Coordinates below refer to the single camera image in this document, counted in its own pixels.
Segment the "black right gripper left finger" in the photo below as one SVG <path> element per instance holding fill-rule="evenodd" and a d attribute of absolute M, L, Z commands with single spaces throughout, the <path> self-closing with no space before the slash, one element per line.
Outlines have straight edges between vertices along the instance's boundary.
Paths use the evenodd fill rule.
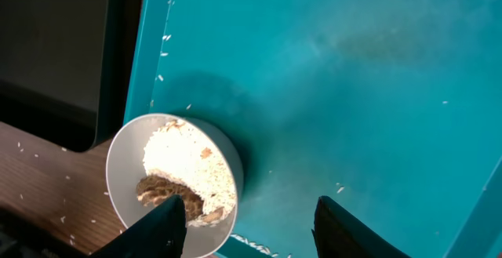
<path fill-rule="evenodd" d="M 174 195 L 90 258 L 181 258 L 187 234 L 184 202 Z"/>

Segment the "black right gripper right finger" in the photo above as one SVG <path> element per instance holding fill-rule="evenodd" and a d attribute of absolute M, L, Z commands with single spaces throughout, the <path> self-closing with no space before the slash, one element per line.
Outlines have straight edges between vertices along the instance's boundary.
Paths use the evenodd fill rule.
<path fill-rule="evenodd" d="M 311 232 L 318 258 L 409 258 L 329 196 L 318 198 Z"/>

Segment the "grey bowl with rice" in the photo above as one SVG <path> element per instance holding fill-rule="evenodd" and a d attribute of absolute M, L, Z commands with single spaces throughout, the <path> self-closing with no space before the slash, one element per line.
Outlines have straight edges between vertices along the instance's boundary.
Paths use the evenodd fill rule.
<path fill-rule="evenodd" d="M 214 125 L 197 118 L 146 114 L 115 135 L 106 180 L 125 227 L 180 196 L 187 223 L 183 255 L 206 257 L 233 231 L 243 169 L 234 145 Z"/>

